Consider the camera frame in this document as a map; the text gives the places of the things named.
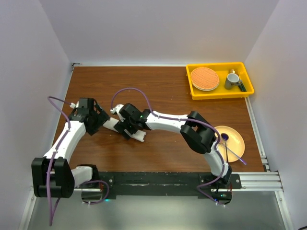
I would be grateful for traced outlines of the white cloth napkin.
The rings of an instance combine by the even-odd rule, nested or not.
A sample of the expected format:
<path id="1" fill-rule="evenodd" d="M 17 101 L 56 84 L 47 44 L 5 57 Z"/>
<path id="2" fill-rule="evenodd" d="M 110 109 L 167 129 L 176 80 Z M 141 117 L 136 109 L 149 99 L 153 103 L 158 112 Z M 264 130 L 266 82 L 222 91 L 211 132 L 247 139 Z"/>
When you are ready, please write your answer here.
<path id="1" fill-rule="evenodd" d="M 103 127 L 118 133 L 118 131 L 115 129 L 115 125 L 118 123 L 118 121 L 119 120 L 111 117 L 103 124 Z M 146 135 L 146 132 L 141 130 L 138 130 L 135 134 L 131 134 L 126 130 L 124 131 L 124 133 L 125 133 L 124 137 L 133 138 L 140 142 L 144 142 L 144 137 Z"/>

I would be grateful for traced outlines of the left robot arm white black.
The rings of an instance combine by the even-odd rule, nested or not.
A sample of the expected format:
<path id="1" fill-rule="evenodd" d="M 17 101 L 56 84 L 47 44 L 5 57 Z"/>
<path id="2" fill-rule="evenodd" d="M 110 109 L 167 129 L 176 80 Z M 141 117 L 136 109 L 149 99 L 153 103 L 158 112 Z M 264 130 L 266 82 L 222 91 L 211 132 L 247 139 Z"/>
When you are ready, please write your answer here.
<path id="1" fill-rule="evenodd" d="M 81 164 L 71 169 L 69 161 L 81 138 L 93 135 L 110 116 L 94 98 L 80 98 L 66 116 L 66 123 L 52 148 L 31 164 L 34 194 L 37 197 L 69 198 L 74 188 L 99 184 L 98 169 L 93 164 Z"/>

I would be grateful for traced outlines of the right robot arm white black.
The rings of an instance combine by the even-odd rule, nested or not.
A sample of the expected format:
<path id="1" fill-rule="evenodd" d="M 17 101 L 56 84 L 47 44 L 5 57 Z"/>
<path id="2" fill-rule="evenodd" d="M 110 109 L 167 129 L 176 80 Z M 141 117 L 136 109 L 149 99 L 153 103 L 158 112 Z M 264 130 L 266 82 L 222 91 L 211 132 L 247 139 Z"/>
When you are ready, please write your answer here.
<path id="1" fill-rule="evenodd" d="M 209 164 L 214 184 L 225 188 L 231 182 L 232 169 L 223 159 L 218 144 L 218 131 L 197 112 L 188 115 L 168 115 L 145 109 L 140 111 L 134 105 L 118 104 L 110 112 L 119 117 L 114 128 L 126 139 L 144 130 L 163 130 L 180 134 L 189 148 L 204 155 Z"/>

